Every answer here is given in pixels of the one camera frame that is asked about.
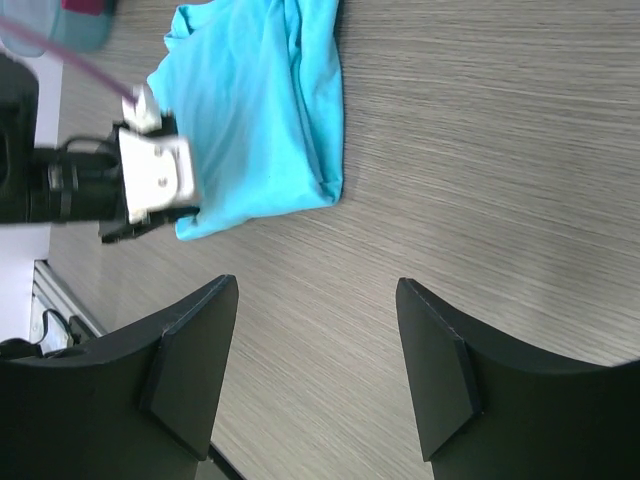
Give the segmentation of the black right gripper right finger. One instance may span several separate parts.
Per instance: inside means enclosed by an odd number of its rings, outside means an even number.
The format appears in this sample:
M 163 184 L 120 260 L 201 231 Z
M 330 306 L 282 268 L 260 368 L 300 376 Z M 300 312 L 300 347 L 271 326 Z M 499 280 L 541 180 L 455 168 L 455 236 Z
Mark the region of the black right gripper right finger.
M 438 479 L 635 479 L 639 364 L 510 336 L 402 278 L 396 310 L 423 460 Z

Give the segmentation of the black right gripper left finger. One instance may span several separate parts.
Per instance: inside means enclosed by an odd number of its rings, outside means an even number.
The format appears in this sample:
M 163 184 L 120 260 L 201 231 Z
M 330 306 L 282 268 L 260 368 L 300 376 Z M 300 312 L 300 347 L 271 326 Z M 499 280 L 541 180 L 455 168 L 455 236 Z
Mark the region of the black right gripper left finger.
M 3 355 L 2 477 L 237 478 L 211 435 L 238 299 L 223 275 L 107 335 Z

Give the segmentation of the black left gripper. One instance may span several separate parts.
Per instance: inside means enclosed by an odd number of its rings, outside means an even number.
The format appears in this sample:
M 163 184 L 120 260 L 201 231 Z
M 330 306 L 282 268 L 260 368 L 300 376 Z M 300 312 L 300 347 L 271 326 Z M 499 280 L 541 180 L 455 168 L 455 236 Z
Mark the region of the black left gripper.
M 197 207 L 171 209 L 167 212 L 154 213 L 141 223 L 132 224 L 129 222 L 125 205 L 122 164 L 117 137 L 117 130 L 123 125 L 124 122 L 115 124 L 110 135 L 99 144 L 97 149 L 99 153 L 108 154 L 118 160 L 118 164 L 115 167 L 115 178 L 120 187 L 120 193 L 116 197 L 115 203 L 115 218 L 99 222 L 99 236 L 104 244 L 115 244 L 121 241 L 137 239 L 164 226 L 173 225 L 182 218 L 192 217 L 200 211 L 199 200 Z

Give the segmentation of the cyan t-shirt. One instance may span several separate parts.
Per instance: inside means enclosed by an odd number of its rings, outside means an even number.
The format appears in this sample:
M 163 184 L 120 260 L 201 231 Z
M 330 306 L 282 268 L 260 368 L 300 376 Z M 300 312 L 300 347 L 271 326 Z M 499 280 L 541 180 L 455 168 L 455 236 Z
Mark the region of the cyan t-shirt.
M 148 77 L 192 146 L 199 239 L 247 221 L 336 205 L 345 115 L 334 1 L 180 5 Z

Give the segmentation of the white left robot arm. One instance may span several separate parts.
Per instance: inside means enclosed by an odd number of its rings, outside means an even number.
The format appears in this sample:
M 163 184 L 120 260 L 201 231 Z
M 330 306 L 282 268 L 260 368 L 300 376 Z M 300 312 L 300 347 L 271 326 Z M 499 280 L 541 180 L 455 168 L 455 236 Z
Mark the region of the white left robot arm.
M 106 138 L 35 142 L 39 84 L 1 58 L 1 222 L 96 222 L 102 243 L 136 239 L 199 211 L 189 140 L 140 86 Z

